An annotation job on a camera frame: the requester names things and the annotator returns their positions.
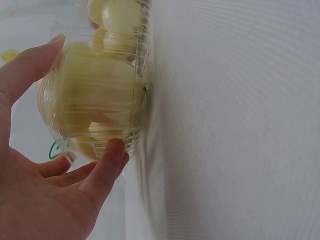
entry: hand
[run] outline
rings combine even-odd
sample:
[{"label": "hand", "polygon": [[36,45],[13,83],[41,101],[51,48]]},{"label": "hand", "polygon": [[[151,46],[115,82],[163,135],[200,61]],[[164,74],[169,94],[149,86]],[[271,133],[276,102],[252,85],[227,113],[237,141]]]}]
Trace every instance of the hand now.
[{"label": "hand", "polygon": [[48,72],[64,41],[60,35],[0,68],[0,240],[84,240],[129,160],[113,139],[97,163],[66,173],[63,155],[36,164],[9,147],[12,105]]}]

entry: clear plastic container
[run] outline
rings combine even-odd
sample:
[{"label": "clear plastic container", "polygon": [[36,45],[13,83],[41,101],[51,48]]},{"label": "clear plastic container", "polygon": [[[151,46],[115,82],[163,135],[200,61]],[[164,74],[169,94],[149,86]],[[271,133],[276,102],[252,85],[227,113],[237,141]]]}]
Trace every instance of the clear plastic container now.
[{"label": "clear plastic container", "polygon": [[43,121],[60,149],[74,153],[66,154],[70,162],[79,155],[98,160],[114,138],[135,150],[149,102],[149,12],[147,0],[77,6],[38,92]]}]

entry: green marking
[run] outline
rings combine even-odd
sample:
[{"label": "green marking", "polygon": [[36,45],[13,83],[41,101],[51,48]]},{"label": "green marking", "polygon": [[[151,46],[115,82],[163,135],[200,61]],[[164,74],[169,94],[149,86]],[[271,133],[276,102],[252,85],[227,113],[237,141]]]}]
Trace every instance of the green marking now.
[{"label": "green marking", "polygon": [[50,160],[53,160],[54,158],[56,158],[57,156],[59,156],[59,155],[61,154],[61,153],[58,153],[58,154],[52,156],[52,151],[54,150],[55,145],[57,145],[56,142],[54,142],[54,143],[52,144],[51,148],[50,148],[50,151],[49,151],[49,159],[50,159]]}]

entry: white textured surface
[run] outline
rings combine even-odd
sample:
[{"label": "white textured surface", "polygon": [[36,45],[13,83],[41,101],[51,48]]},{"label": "white textured surface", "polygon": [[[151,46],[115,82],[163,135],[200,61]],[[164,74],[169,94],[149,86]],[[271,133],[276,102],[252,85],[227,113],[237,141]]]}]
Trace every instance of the white textured surface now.
[{"label": "white textured surface", "polygon": [[159,113],[144,174],[156,226],[165,199],[156,239],[320,239],[319,1],[153,7]]}]

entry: fingernail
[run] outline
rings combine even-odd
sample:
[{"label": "fingernail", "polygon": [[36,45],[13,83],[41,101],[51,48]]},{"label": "fingernail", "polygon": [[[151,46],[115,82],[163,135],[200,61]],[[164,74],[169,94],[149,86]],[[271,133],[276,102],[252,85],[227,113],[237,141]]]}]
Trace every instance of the fingernail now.
[{"label": "fingernail", "polygon": [[54,38],[52,38],[49,43],[52,43],[56,40],[59,40],[59,39],[64,39],[65,38],[65,35],[63,33],[59,33],[57,36],[55,36]]}]

